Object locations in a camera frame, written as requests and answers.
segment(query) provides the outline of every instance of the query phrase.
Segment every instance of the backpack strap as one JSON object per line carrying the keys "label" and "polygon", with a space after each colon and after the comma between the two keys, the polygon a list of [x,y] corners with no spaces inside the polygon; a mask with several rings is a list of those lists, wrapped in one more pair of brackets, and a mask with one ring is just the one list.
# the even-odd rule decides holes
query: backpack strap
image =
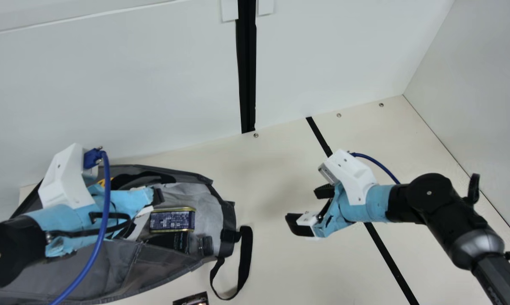
{"label": "backpack strap", "polygon": [[221,266],[225,263],[225,258],[218,257],[216,265],[212,271],[210,271],[210,286],[212,286],[212,290],[216,296],[225,301],[234,299],[240,290],[242,290],[244,284],[247,281],[247,278],[249,277],[249,269],[251,268],[251,253],[253,251],[253,230],[249,226],[240,227],[240,232],[226,229],[222,230],[222,241],[237,243],[240,241],[240,239],[242,240],[242,246],[240,248],[240,265],[238,266],[238,284],[236,286],[236,292],[232,295],[232,297],[220,297],[214,288],[214,278],[216,277],[216,274],[218,273]]}

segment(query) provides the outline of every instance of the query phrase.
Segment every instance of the blue cable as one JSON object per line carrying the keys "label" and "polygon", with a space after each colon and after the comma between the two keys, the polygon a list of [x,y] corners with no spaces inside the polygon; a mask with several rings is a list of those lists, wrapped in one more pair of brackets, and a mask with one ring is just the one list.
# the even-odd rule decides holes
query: blue cable
{"label": "blue cable", "polygon": [[84,280],[85,276],[97,260],[97,256],[99,255],[99,251],[104,242],[104,235],[106,234],[106,229],[108,227],[108,213],[110,213],[110,164],[108,163],[108,155],[104,150],[99,151],[100,158],[104,161],[104,207],[103,207],[103,217],[102,222],[100,224],[99,234],[97,236],[97,241],[95,243],[95,247],[93,248],[93,252],[91,253],[91,257],[87,260],[87,263],[84,269],[80,272],[77,278],[63,291],[50,305],[59,305],[62,301],[64,301],[73,290]]}
{"label": "blue cable", "polygon": [[396,183],[397,185],[400,184],[400,181],[398,181],[398,179],[396,179],[396,177],[392,174],[392,172],[390,172],[390,170],[388,170],[388,168],[386,168],[383,164],[381,164],[378,160],[375,160],[374,158],[372,158],[371,156],[368,156],[368,155],[365,155],[365,154],[359,154],[357,152],[352,152],[351,155],[353,157],[358,157],[358,158],[364,158],[366,160],[370,160],[371,162],[373,162],[375,165],[379,166],[382,170],[384,170],[387,175],[389,175],[392,180],[394,181],[394,183]]}

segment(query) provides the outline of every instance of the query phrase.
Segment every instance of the white plastic bracket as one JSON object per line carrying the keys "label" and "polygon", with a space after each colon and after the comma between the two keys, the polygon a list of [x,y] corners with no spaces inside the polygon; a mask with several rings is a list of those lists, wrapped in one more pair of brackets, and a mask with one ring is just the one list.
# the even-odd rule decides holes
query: white plastic bracket
{"label": "white plastic bracket", "polygon": [[311,228],[311,231],[313,232],[313,237],[306,237],[307,241],[319,241],[321,237],[315,236],[315,232],[313,231],[313,226],[317,224],[317,216],[319,215],[319,212],[310,212],[306,211],[300,218],[296,220],[296,224],[299,226],[307,226]]}
{"label": "white plastic bracket", "polygon": [[341,149],[321,164],[319,172],[331,185],[342,183],[352,206],[365,205],[369,189],[377,184],[371,168]]}
{"label": "white plastic bracket", "polygon": [[258,13],[257,15],[270,15],[274,13],[274,0],[259,0],[257,4]]}
{"label": "white plastic bracket", "polygon": [[238,0],[221,0],[221,6],[223,22],[238,19]]}
{"label": "white plastic bracket", "polygon": [[95,203],[84,179],[96,177],[98,167],[84,170],[84,153],[75,143],[53,157],[39,188],[43,208],[60,204],[79,208]]}

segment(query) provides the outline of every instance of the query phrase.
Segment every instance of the small card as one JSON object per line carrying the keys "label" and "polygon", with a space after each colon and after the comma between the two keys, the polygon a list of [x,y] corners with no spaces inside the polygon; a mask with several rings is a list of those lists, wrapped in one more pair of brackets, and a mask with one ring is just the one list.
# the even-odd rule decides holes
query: small card
{"label": "small card", "polygon": [[208,294],[205,292],[178,299],[172,305],[210,305]]}

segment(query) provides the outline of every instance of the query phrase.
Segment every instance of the white wall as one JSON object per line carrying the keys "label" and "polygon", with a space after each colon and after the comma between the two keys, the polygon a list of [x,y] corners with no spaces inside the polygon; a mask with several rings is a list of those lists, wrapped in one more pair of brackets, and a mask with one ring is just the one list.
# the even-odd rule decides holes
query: white wall
{"label": "white wall", "polygon": [[257,18],[256,127],[404,93],[454,0],[276,0]]}
{"label": "white wall", "polygon": [[405,96],[510,224],[510,0],[456,0]]}
{"label": "white wall", "polygon": [[0,31],[174,0],[0,0]]}
{"label": "white wall", "polygon": [[[220,0],[129,8],[163,1],[0,1],[0,217],[73,142],[123,158],[240,133],[234,22]],[[276,0],[257,128],[402,94],[452,2]]]}
{"label": "white wall", "polygon": [[122,158],[240,133],[234,37],[219,0],[0,33],[0,218],[73,142]]}

